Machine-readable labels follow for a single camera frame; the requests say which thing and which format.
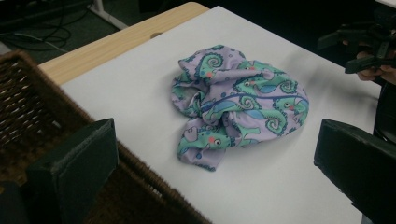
black object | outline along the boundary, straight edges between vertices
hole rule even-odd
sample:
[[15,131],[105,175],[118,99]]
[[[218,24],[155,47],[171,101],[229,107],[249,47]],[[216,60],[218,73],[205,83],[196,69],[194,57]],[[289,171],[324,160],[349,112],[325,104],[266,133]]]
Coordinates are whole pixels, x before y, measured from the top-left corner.
[[396,86],[382,85],[375,114],[374,135],[396,146]]
[[395,223],[396,146],[324,119],[314,164],[375,224]]
[[375,21],[343,24],[329,35],[318,39],[318,49],[334,46],[340,41],[347,41],[347,53],[358,53],[360,43],[371,47],[373,56],[348,61],[345,65],[347,74],[357,73],[381,65],[396,67],[396,59],[387,59],[388,53],[395,48],[396,35],[391,31],[396,26],[396,9],[388,6],[378,7],[374,12]]
[[0,223],[82,223],[118,162],[114,120],[83,127],[31,164],[21,188],[0,182]]
[[10,181],[0,182],[0,223],[28,224],[20,187]]

cable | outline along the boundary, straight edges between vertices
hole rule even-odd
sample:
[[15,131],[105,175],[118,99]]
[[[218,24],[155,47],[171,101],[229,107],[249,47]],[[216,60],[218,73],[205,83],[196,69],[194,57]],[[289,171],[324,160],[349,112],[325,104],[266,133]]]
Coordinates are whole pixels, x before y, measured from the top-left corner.
[[[26,34],[20,34],[20,33],[0,34],[0,36],[1,36],[1,35],[15,35],[15,36],[21,36],[21,37],[28,37],[28,38],[31,38],[31,39],[33,39],[33,40],[36,40],[36,41],[45,43],[45,44],[47,44],[47,45],[50,45],[51,47],[53,47],[53,48],[55,48],[55,49],[57,49],[57,50],[59,50],[59,51],[61,51],[61,52],[64,52],[64,53],[69,52],[69,51],[67,51],[67,50],[65,50],[65,49],[61,49],[61,48],[57,47],[56,45],[54,45],[54,44],[52,44],[52,43],[50,43],[50,42],[48,42],[48,41],[46,41],[46,40],[44,40],[44,39],[35,37],[35,36],[33,36],[33,35],[26,35]],[[12,45],[14,45],[14,46],[17,46],[18,48],[25,48],[25,49],[28,49],[28,48],[26,48],[26,47],[18,46],[18,45],[16,45],[15,43],[10,42],[10,41],[8,41],[7,39],[4,39],[4,38],[2,38],[2,41],[7,42],[7,43],[9,43],[9,44],[12,44]],[[51,49],[29,49],[29,50],[45,51],[45,50],[51,50]]]
[[[66,25],[72,24],[74,22],[82,20],[90,11],[90,8],[92,7],[93,3],[91,3],[85,10],[84,14],[77,19],[73,21],[69,21],[64,23],[64,0],[62,0],[62,17],[57,25],[51,25],[51,24],[46,24],[46,23],[40,23],[36,27],[27,27],[29,30],[46,30],[46,29],[54,29],[49,33],[49,35],[44,35],[44,36],[36,36],[36,35],[28,35],[28,34],[23,34],[21,32],[17,33],[5,33],[5,34],[0,34],[0,39],[8,43],[16,48],[20,49],[28,49],[32,51],[48,51],[48,50],[53,50],[57,49],[61,52],[68,52],[66,49],[62,49],[63,46],[67,44],[67,41],[69,38],[72,36],[71,32],[64,28]],[[59,31],[64,31],[65,36],[58,36],[55,35],[59,33]],[[26,44],[36,44],[36,43],[44,43],[47,44],[53,49],[32,49],[29,47],[26,47],[24,45]]]

fabric fold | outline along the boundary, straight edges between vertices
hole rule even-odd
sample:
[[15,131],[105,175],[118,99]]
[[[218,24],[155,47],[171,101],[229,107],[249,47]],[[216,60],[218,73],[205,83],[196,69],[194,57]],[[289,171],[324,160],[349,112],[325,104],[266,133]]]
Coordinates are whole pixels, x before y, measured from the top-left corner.
[[171,98],[191,118],[177,149],[183,162],[216,171],[226,148],[292,133],[308,115],[308,97],[295,79],[239,50],[217,45],[178,63]]

dark floor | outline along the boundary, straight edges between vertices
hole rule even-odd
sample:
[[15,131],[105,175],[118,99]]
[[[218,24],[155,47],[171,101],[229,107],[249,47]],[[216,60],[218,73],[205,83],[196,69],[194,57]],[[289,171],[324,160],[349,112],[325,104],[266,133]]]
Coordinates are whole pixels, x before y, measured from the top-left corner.
[[[140,10],[139,2],[144,4],[146,9]],[[133,25],[150,16],[155,15],[158,11],[169,9],[187,2],[185,0],[104,0],[107,12],[123,21],[127,25]],[[196,1],[206,7],[212,8],[222,6],[231,12],[249,20],[257,25],[267,29],[277,35],[280,35],[289,41],[308,49],[319,56],[330,61],[344,65],[346,61],[351,60],[355,55],[345,54],[343,46],[336,46],[329,49],[317,50],[318,39],[326,34],[334,32],[343,23],[355,21],[372,21],[374,9],[378,6],[375,0],[332,0],[332,1],[263,1],[263,0],[198,0]],[[34,44],[26,43],[20,36],[0,36],[0,41],[7,42],[7,46],[15,49],[25,47],[29,53],[39,63],[43,63],[51,58],[57,57],[80,46],[91,43],[92,41],[111,35],[118,29],[109,22],[100,19],[83,8],[74,13],[63,16],[62,23],[78,21],[62,25],[55,34],[55,37],[49,38],[48,42],[54,42],[61,49],[55,49],[48,43]],[[53,27],[60,24],[60,18],[55,18],[44,22],[46,26],[51,24],[52,28],[42,29],[40,23],[29,28],[18,30],[18,33],[29,34],[33,36],[45,36],[53,32]]]
[[[106,12],[128,26],[156,13],[140,12],[137,0],[104,0],[103,3]],[[61,17],[0,32],[0,41],[11,50],[27,51],[37,63],[44,63],[119,30],[112,21],[98,17],[84,5],[66,11]]]

paisley print fabric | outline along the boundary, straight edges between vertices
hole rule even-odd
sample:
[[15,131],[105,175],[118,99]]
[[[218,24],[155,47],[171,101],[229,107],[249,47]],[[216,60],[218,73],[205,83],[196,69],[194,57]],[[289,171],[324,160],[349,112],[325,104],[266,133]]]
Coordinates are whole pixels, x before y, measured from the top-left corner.
[[226,148],[245,147],[300,128],[308,98],[291,76],[218,45],[179,62],[172,102],[190,117],[177,149],[186,163],[215,171]]

